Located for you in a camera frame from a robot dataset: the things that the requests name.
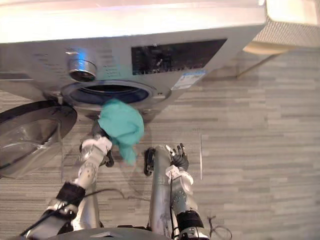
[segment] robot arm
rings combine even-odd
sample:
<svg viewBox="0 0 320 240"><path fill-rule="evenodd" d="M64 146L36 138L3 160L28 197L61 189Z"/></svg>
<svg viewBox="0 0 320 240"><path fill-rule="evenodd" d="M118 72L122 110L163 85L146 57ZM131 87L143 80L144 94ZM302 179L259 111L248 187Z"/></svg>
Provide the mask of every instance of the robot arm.
<svg viewBox="0 0 320 240"><path fill-rule="evenodd" d="M171 188L171 207L177 220L179 229L179 240L210 240L209 234L204 229L204 224L198 213L198 205L193 198L192 184L194 180L187 173L189 163L186 163L187 156L184 147L178 147L178 152L165 146L171 155L172 163L166 169Z"/></svg>
<svg viewBox="0 0 320 240"><path fill-rule="evenodd" d="M31 229L26 234L27 239L47 239L55 236L77 216L80 202L86 190L96 181L98 168L111 147L110 140L100 135L82 143L80 157L83 164L79 168L78 177L72 182L64 183L56 198L49 203L42 218L53 212L54 214Z"/></svg>

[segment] silver metal cylinder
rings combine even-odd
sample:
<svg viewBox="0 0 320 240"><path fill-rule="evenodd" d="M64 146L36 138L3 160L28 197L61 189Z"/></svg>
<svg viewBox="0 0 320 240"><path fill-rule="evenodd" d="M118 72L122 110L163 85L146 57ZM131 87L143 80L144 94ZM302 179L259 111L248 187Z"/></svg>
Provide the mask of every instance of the silver metal cylinder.
<svg viewBox="0 0 320 240"><path fill-rule="evenodd" d="M72 59L69 62L69 75L78 82L92 82L96 79L96 66L86 60Z"/></svg>
<svg viewBox="0 0 320 240"><path fill-rule="evenodd" d="M171 237L170 185L166 169L170 156L163 146L157 146L154 154L153 179L149 210L149 227L152 232Z"/></svg>
<svg viewBox="0 0 320 240"><path fill-rule="evenodd" d="M90 194L96 190L96 183L92 184L86 191ZM97 195L84 198L79 207L76 218L71 222L74 231L83 229L100 228L100 216Z"/></svg>

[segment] washing machine door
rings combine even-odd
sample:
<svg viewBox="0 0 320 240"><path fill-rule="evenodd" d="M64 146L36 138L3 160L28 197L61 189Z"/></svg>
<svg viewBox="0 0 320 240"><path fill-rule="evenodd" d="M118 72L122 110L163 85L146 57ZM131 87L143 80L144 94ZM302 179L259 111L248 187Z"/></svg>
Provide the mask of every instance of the washing machine door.
<svg viewBox="0 0 320 240"><path fill-rule="evenodd" d="M0 177L21 178L62 152L61 139L77 112L54 100L38 101L0 113Z"/></svg>

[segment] floor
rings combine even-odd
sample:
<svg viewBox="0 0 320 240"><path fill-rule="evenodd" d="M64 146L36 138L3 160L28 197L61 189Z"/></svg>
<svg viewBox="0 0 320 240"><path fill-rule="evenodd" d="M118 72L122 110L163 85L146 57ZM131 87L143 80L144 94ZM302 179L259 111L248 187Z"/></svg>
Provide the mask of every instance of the floor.
<svg viewBox="0 0 320 240"><path fill-rule="evenodd" d="M320 50L284 54L241 79L228 76L256 61L241 53L190 88L145 126L136 150L185 144L206 227L206 217L216 216L213 222L228 227L235 240L320 239ZM5 92L0 99L0 111L28 101ZM58 156L23 179L0 180L0 238L39 218L70 177L67 169L90 129L91 122L80 117L64 139L63 174ZM98 189L150 197L141 154L135 166L116 166L101 169ZM118 197L98 196L104 225L145 226L149 202Z"/></svg>

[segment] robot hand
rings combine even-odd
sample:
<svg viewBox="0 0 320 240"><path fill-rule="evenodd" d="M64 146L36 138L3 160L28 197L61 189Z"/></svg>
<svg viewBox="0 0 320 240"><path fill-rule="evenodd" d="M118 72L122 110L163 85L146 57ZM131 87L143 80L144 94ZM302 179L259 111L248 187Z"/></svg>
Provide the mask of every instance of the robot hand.
<svg viewBox="0 0 320 240"><path fill-rule="evenodd" d="M172 160L172 164L178 168L183 168L185 171L189 168L188 156L185 153L185 146L180 143L176 146L177 151L168 145L164 145L165 149L169 152Z"/></svg>

